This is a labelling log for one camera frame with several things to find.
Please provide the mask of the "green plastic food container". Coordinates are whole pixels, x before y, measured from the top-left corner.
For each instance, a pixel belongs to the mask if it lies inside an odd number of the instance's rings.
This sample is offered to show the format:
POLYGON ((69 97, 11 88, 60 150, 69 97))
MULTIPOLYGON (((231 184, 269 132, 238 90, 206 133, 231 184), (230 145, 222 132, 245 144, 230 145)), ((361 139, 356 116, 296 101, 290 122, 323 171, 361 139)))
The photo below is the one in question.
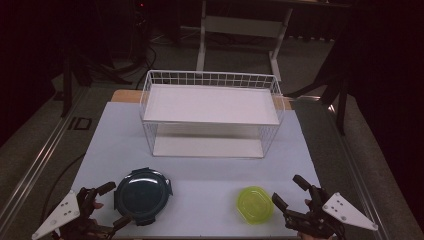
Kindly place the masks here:
POLYGON ((274 204, 263 188, 249 186, 239 192, 236 208, 248 224, 257 225, 263 224, 271 218, 274 204))

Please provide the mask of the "person's right hand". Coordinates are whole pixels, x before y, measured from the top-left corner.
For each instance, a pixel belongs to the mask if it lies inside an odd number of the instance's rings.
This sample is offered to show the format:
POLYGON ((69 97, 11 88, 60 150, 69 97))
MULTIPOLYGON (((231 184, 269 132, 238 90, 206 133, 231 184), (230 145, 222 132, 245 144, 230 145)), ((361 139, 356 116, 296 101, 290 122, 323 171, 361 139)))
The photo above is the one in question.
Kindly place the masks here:
POLYGON ((327 239, 317 238, 302 232, 297 232, 297 237, 299 237, 301 240, 333 240, 333 237, 329 237, 327 239))

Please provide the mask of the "black stand with legs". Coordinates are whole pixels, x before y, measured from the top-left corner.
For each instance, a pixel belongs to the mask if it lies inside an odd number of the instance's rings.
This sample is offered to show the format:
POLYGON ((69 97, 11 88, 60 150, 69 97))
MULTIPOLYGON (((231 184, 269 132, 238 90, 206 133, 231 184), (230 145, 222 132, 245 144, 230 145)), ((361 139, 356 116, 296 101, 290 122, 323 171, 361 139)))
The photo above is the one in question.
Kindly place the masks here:
POLYGON ((330 106, 335 100, 338 100, 335 123, 341 135, 345 135, 344 120, 349 85, 348 67, 345 50, 340 41, 336 40, 315 80, 311 84, 287 94, 287 97, 299 98, 314 89, 326 86, 319 101, 322 105, 330 106))

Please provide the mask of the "person's left hand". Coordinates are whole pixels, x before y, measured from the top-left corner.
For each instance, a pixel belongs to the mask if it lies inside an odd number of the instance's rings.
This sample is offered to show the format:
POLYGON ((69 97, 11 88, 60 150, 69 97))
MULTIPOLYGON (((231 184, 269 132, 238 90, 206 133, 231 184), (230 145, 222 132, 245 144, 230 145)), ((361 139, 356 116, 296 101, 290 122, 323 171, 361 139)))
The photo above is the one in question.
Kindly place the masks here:
POLYGON ((91 203, 91 206, 89 207, 89 210, 88 210, 88 223, 89 223, 90 225, 97 225, 97 224, 98 224, 97 220, 96 220, 96 219, 93 219, 93 218, 91 217, 91 215, 92 215, 92 213, 93 213, 95 210, 101 209, 103 206, 104 206, 104 204, 103 204, 103 203, 98 203, 96 200, 94 200, 94 201, 91 203))

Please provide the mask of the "round dark blue food container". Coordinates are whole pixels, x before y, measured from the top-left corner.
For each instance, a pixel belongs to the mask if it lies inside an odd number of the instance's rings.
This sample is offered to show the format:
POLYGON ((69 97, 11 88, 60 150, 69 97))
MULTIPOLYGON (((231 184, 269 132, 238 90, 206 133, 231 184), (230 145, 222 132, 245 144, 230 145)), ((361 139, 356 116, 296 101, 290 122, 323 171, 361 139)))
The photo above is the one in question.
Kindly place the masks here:
POLYGON ((114 208, 122 216, 130 216, 137 226, 156 221, 173 195, 171 180, 151 168, 133 170, 114 192, 114 208))

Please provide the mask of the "white wire shelf rack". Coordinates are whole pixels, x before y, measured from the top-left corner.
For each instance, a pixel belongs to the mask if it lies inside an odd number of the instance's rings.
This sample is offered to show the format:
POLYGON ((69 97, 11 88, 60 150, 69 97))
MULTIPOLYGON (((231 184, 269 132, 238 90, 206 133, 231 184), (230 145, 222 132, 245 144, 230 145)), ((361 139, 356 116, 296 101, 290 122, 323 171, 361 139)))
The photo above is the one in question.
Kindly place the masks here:
POLYGON ((151 70, 140 118, 157 157, 263 158, 287 104, 273 75, 151 70))

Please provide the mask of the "white metal desk frame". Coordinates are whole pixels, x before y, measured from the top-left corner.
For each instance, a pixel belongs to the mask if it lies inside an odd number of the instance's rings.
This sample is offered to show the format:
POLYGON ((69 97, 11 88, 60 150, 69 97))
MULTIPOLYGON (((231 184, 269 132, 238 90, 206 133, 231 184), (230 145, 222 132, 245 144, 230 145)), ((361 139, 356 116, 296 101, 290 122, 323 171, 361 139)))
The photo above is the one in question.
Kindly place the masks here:
POLYGON ((276 40, 275 48, 268 53, 268 58, 272 70, 272 74, 281 79, 278 55, 282 46, 290 18, 293 12, 292 8, 285 11, 284 18, 281 22, 243 19, 223 16, 213 16, 206 13, 207 1, 202 1, 201 6, 201 22, 200 22, 200 45, 197 56, 196 70, 203 71, 206 56, 206 33, 224 33, 243 36, 265 37, 276 40))

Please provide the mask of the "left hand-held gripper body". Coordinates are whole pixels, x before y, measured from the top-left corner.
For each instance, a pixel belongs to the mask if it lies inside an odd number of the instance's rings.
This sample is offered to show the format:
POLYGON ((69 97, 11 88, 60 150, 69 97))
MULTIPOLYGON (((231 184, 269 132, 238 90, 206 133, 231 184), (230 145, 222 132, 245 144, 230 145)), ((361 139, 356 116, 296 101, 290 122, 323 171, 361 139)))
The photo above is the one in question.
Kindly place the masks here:
POLYGON ((97 188, 70 190, 41 226, 32 234, 32 240, 51 235, 54 240, 107 240, 114 235, 113 227, 90 225, 88 210, 98 196, 97 188))

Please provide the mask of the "black stand leg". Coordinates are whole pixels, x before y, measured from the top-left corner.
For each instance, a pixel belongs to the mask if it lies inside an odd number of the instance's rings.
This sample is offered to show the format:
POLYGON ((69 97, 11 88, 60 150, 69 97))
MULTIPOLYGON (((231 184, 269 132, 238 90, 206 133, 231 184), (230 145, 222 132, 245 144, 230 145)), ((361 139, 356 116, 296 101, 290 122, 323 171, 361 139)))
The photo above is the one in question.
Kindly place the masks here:
POLYGON ((81 55, 69 55, 64 59, 62 117, 65 117, 72 107, 73 79, 76 79, 80 86, 89 86, 91 84, 91 77, 81 55))

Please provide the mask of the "white table mat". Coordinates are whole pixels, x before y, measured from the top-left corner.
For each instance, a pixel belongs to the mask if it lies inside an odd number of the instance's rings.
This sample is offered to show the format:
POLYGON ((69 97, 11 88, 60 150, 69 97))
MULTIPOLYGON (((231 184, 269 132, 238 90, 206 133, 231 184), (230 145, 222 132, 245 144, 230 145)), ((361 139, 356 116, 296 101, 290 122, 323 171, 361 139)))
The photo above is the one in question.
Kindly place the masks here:
POLYGON ((106 105, 90 146, 72 182, 72 190, 120 182, 135 169, 148 167, 170 179, 173 194, 153 224, 129 224, 119 238, 290 238, 283 215, 274 211, 264 224, 246 223, 236 200, 248 186, 278 193, 295 211, 304 212, 308 193, 292 180, 300 175, 320 183, 293 111, 262 159, 177 158, 151 155, 136 103, 106 105))

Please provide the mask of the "metal floor rail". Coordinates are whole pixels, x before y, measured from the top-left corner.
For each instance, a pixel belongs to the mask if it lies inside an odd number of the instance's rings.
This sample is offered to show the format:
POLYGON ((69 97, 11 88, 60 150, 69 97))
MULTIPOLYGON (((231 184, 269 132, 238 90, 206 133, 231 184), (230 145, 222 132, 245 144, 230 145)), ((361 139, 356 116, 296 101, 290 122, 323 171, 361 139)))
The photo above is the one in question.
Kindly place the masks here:
POLYGON ((390 240, 382 211, 384 180, 391 179, 391 173, 356 102, 348 101, 345 113, 340 107, 341 104, 332 104, 326 110, 347 156, 350 179, 365 215, 378 225, 378 230, 373 233, 374 239, 390 240))
POLYGON ((50 99, 0 147, 1 239, 28 239, 39 226, 43 206, 70 189, 109 99, 108 90, 81 88, 65 117, 62 103, 50 99))

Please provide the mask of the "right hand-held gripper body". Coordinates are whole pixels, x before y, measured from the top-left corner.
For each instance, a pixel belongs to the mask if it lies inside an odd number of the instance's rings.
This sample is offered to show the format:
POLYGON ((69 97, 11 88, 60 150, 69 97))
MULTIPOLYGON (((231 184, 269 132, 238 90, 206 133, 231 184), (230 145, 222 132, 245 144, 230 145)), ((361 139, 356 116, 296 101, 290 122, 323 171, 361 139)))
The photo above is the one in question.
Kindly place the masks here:
POLYGON ((354 207, 340 193, 329 195, 325 189, 311 186, 307 189, 311 199, 307 204, 309 211, 300 213, 288 209, 282 202, 285 226, 289 229, 308 234, 312 237, 328 239, 336 235, 345 238, 345 225, 351 225, 371 231, 379 226, 354 207))

